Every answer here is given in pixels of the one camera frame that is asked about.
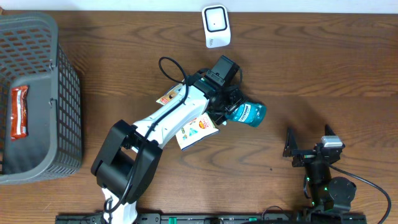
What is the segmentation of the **teal blue packet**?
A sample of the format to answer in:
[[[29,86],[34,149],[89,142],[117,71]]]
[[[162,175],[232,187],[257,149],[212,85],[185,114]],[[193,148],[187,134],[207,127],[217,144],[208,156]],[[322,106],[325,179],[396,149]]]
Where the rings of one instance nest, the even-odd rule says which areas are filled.
[[[230,121],[248,124],[258,127],[266,116],[267,108],[260,103],[245,102],[231,114],[226,115]]]

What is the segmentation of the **yellow white chips bag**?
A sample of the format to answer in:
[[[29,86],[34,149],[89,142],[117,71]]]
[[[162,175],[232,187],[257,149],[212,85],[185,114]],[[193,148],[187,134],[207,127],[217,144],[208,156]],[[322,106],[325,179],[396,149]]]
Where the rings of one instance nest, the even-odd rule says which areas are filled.
[[[181,83],[174,85],[165,95],[156,100],[156,102],[161,105],[166,105],[179,93],[181,88]],[[204,112],[182,127],[176,133],[175,137],[181,150],[184,151],[195,143],[217,133],[219,133],[219,129],[215,126],[214,122],[212,122],[208,113]]]

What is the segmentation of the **red orange chocolate bar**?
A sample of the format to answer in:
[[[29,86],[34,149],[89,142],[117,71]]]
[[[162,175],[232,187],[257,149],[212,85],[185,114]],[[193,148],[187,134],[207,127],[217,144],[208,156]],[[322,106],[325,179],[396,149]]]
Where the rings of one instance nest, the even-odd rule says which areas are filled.
[[[27,93],[28,85],[17,86],[11,91],[11,140],[16,141],[28,136],[27,131]]]

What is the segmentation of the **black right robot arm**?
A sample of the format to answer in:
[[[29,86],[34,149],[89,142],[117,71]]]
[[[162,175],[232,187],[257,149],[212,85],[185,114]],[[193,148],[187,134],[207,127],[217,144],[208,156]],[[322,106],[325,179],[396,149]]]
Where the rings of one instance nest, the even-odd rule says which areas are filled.
[[[340,160],[345,148],[343,141],[325,125],[321,142],[313,149],[299,149],[292,129],[287,130],[283,151],[284,157],[291,157],[293,167],[305,169],[306,198],[312,199],[313,212],[342,214],[351,210],[356,194],[356,185],[345,177],[332,177],[330,166]]]

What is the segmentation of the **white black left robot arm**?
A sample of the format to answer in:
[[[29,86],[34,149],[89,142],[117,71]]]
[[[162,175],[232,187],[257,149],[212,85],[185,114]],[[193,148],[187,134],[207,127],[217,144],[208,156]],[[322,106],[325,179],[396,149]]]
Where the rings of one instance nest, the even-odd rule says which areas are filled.
[[[136,202],[152,182],[164,146],[204,112],[223,119],[236,109],[242,101],[240,84],[233,79],[242,74],[238,64],[222,55],[211,69],[184,73],[181,89],[153,114],[133,124],[121,119],[111,127],[91,166],[105,196],[105,223],[136,220]]]

